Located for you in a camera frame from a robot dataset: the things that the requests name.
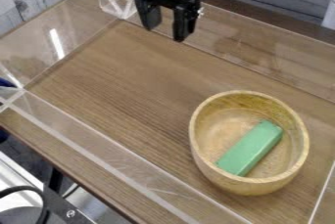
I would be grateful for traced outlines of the black metal bracket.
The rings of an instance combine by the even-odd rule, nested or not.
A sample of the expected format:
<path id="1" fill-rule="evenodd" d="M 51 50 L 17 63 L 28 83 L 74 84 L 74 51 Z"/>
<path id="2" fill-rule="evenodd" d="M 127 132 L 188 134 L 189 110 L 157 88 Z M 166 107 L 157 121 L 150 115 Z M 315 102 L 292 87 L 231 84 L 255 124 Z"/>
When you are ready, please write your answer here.
<path id="1" fill-rule="evenodd" d="M 47 213 L 43 224 L 95 224 L 95 222 L 52 190 L 43 189 Z"/>

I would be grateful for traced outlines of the blue object at edge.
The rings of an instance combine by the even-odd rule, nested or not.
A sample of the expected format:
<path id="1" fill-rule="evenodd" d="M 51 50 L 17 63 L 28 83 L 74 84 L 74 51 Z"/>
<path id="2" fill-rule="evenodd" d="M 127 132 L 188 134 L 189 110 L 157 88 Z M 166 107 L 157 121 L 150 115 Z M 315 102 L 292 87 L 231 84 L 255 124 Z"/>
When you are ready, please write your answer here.
<path id="1" fill-rule="evenodd" d="M 11 81 L 8 81 L 7 79 L 4 79 L 1 77 L 0 77 L 0 86 L 1 87 L 15 87 L 16 88 L 16 85 Z"/>

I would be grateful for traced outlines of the black table leg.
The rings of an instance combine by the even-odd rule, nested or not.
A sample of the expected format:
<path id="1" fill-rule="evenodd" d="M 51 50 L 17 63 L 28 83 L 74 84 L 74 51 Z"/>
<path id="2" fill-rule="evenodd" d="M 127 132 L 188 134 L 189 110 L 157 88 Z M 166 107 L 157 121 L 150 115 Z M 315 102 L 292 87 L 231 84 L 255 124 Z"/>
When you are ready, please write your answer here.
<path id="1" fill-rule="evenodd" d="M 48 180 L 48 188 L 55 192 L 59 193 L 62 189 L 62 184 L 63 184 L 63 174 L 62 172 L 54 168 L 51 171 L 51 176 Z"/>

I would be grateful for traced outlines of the brown wooden bowl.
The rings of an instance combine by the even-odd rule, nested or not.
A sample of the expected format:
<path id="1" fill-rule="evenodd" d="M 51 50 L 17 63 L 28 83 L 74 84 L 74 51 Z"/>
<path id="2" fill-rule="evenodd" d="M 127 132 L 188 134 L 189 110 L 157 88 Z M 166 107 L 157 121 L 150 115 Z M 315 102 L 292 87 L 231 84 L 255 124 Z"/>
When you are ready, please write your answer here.
<path id="1" fill-rule="evenodd" d="M 310 137 L 300 116 L 260 92 L 233 90 L 205 99 L 190 118 L 189 138 L 198 170 L 237 195 L 280 190 L 307 161 Z"/>

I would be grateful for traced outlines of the green rectangular block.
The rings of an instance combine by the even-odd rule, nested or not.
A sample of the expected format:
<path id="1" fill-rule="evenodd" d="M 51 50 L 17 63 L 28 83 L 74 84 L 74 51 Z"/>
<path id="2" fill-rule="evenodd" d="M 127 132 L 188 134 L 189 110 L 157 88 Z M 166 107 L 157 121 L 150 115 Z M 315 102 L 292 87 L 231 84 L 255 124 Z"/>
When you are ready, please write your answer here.
<path id="1" fill-rule="evenodd" d="M 245 176 L 277 145 L 283 134 L 279 125 L 263 120 L 220 157 L 216 166 L 233 175 Z"/>

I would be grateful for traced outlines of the clear acrylic enclosure wall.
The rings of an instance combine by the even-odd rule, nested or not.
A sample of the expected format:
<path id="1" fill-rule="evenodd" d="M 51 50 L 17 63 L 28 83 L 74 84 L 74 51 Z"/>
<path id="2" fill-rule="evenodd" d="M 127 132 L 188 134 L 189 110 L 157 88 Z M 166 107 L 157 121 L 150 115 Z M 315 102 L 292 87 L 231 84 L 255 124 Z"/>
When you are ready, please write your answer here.
<path id="1" fill-rule="evenodd" d="M 176 42 L 103 4 L 64 0 L 0 37 L 0 127 L 137 223 L 335 224 L 335 36 L 212 6 Z M 251 197 L 208 181 L 189 141 L 200 103 L 237 90 L 300 116 L 261 166 L 298 176 Z"/>

